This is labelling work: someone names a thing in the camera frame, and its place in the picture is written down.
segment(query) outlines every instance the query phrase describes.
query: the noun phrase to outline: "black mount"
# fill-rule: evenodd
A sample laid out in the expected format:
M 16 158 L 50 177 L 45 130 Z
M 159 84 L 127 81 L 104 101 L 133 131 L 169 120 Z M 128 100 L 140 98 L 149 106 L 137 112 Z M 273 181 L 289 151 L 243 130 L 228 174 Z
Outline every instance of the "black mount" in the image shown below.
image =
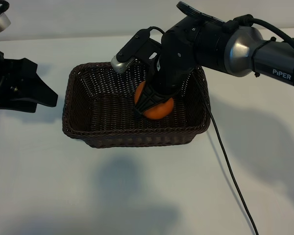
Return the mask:
M 37 64 L 30 60 L 4 59 L 0 51 L 0 109 L 34 113 L 37 104 L 56 106 L 58 95 L 36 70 Z

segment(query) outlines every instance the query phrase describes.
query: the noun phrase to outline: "white surface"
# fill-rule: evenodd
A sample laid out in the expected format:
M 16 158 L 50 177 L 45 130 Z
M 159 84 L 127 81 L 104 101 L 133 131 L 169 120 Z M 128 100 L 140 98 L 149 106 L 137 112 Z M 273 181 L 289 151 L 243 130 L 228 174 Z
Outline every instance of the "white surface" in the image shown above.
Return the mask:
M 168 30 L 184 17 L 179 0 L 9 0 L 12 24 L 0 41 L 134 34 L 151 25 Z M 294 27 L 294 0 L 186 0 L 224 21 L 252 14 L 277 27 Z
M 62 133 L 72 68 L 110 61 L 129 39 L 0 42 L 6 58 L 36 62 L 59 94 L 56 108 L 0 111 L 0 235 L 252 234 L 212 125 L 190 144 L 169 147 L 92 149 Z M 259 234 L 294 235 L 294 87 L 205 72 Z

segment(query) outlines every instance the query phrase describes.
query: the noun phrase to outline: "wicker basket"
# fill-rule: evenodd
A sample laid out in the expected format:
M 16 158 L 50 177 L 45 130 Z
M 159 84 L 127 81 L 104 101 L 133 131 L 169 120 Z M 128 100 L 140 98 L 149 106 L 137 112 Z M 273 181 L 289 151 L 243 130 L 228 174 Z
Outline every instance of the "wicker basket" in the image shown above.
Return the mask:
M 209 96 L 201 67 L 184 82 L 173 112 L 162 120 L 134 118 L 134 92 L 146 75 L 147 67 L 139 62 L 124 74 L 115 73 L 110 63 L 75 67 L 66 91 L 63 132 L 91 147 L 107 148 L 186 144 L 208 129 L 204 102 L 209 103 Z

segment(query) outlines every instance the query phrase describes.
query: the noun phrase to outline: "basket rim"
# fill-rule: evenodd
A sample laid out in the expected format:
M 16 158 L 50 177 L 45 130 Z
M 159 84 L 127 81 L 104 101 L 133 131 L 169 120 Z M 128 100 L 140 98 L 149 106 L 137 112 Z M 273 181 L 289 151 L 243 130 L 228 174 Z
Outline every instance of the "basket rim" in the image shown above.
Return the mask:
M 63 132 L 72 138 L 77 138 L 77 135 L 83 136 L 83 139 L 87 138 L 93 138 L 93 137 L 102 137 L 102 136 L 124 136 L 124 134 L 129 136 L 138 136 L 138 135 L 154 135 L 154 134 L 168 134 L 168 133 L 174 133 L 174 134 L 199 134 L 202 133 L 202 126 L 189 126 L 189 127 L 160 127 L 160 128 L 144 128 L 144 129 L 114 129 L 114 130 L 101 130 L 101 131 L 80 131 L 80 130 L 74 130 L 70 124 L 70 118 L 68 117 L 68 107 L 70 106 L 70 102 L 72 99 L 73 94 L 73 84 L 77 76 L 74 76 L 77 70 L 83 69 L 88 66 L 94 66 L 94 65 L 102 65 L 102 66 L 110 66 L 110 62 L 97 62 L 97 63 L 86 63 L 81 64 L 73 68 L 69 75 L 68 80 L 68 86 L 65 94 L 65 103 L 63 107 L 63 116 L 62 116 L 62 129 Z M 210 100 L 209 95 L 207 96 L 208 99 L 208 105 L 210 107 Z M 203 117 L 203 122 L 207 123 L 208 125 L 206 127 L 206 130 L 209 127 L 210 124 L 210 117 L 206 113 Z

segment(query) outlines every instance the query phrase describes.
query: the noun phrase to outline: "black cable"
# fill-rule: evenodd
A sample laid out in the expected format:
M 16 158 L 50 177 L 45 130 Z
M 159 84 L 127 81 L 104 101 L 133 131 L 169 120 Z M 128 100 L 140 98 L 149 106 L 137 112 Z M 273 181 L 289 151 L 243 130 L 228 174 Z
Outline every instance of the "black cable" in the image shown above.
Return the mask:
M 251 217 L 251 214 L 249 213 L 249 210 L 248 210 L 248 208 L 247 208 L 247 205 L 246 205 L 246 203 L 245 203 L 245 200 L 244 200 L 244 198 L 243 198 L 243 195 L 242 195 L 242 193 L 241 193 L 241 190 L 240 190 L 240 188 L 239 188 L 239 186 L 238 186 L 238 184 L 237 184 L 237 182 L 236 182 L 236 180 L 235 180 L 235 177 L 234 177 L 234 174 L 233 174 L 233 171 L 232 171 L 232 168 L 231 168 L 231 165 L 230 165 L 229 159 L 228 159 L 228 157 L 227 157 L 227 154 L 226 154 L 225 148 L 224 148 L 224 146 L 223 146 L 223 143 L 222 143 L 222 140 L 221 140 L 221 137 L 220 137 L 220 133 L 219 133 L 219 130 L 218 130 L 218 128 L 217 128 L 217 124 L 216 124 L 216 121 L 215 121 L 215 119 L 214 119 L 214 116 L 212 115 L 212 113 L 211 113 L 211 111 L 210 111 L 210 109 L 209 109 L 209 107 L 208 107 L 208 104 L 207 104 L 206 102 L 205 102 L 205 106 L 206 106 L 206 109 L 207 109 L 207 111 L 208 111 L 208 113 L 209 113 L 209 115 L 210 115 L 211 121 L 212 121 L 212 123 L 213 123 L 213 125 L 214 125 L 214 127 L 215 127 L 216 134 L 217 134 L 217 136 L 218 136 L 218 140 L 219 140 L 219 143 L 220 143 L 220 146 L 221 146 L 222 152 L 223 152 L 223 154 L 224 154 L 224 157 L 225 157 L 225 160 L 226 160 L 227 167 L 229 168 L 229 171 L 230 171 L 230 174 L 231 174 L 231 177 L 232 177 L 233 183 L 234 183 L 235 188 L 236 188 L 236 190 L 237 190 L 237 193 L 238 193 L 239 196 L 240 196 L 240 199 L 241 199 L 241 201 L 242 201 L 242 204 L 243 204 L 243 206 L 244 206 L 244 209 L 245 209 L 245 211 L 246 211 L 246 213 L 247 213 L 247 215 L 248 215 L 248 218 L 249 218 L 249 220 L 250 220 L 250 222 L 251 222 L 251 224 L 252 224 L 252 226 L 253 226 L 253 228 L 254 228 L 255 234 L 256 234 L 256 235 L 259 235 L 259 234 L 258 234 L 258 231 L 257 231 L 257 228 L 256 228 L 256 225 L 255 225 L 255 223 L 254 223 L 254 220 L 253 220 L 253 218 Z
M 156 29 L 156 30 L 158 30 L 160 33 L 165 34 L 165 32 L 164 32 L 161 28 L 156 27 L 156 26 L 151 26 L 151 27 L 149 27 L 148 29 L 149 29 L 150 31 L 152 31 L 153 29 Z
M 271 25 L 270 23 L 268 23 L 266 21 L 260 20 L 260 19 L 251 18 L 248 21 L 251 23 L 254 23 L 254 24 L 261 25 L 261 26 L 269 29 L 271 32 L 278 35 L 280 38 L 282 38 L 286 43 L 288 43 L 294 49 L 294 40 L 289 35 L 287 35 L 285 32 L 278 29 L 277 27 Z
M 0 0 L 0 15 L 9 9 L 10 4 L 7 1 Z

